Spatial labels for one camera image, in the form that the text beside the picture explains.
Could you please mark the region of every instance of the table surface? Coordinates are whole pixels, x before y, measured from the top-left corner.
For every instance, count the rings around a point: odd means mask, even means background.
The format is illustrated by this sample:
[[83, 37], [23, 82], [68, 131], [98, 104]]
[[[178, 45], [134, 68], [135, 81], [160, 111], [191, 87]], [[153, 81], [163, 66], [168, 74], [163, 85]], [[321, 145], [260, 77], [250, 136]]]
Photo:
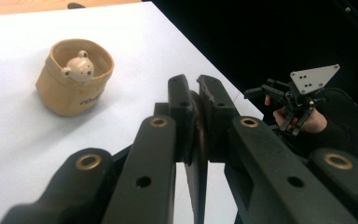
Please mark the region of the table surface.
[[78, 3], [84, 7], [105, 7], [118, 4], [137, 3], [141, 0], [0, 0], [0, 15], [36, 11], [63, 10], [70, 3]]
[[[41, 102], [35, 83], [50, 48], [83, 38], [105, 48], [115, 61], [98, 104], [65, 118]], [[154, 104], [168, 102], [168, 79], [185, 74], [219, 78], [242, 115], [262, 114], [224, 77], [152, 2], [77, 10], [0, 15], [0, 220], [10, 207], [32, 203], [73, 153], [98, 147], [111, 154], [132, 144]], [[205, 223], [233, 223], [237, 207], [223, 173], [210, 163]], [[174, 223], [193, 223], [182, 163], [177, 163]]]

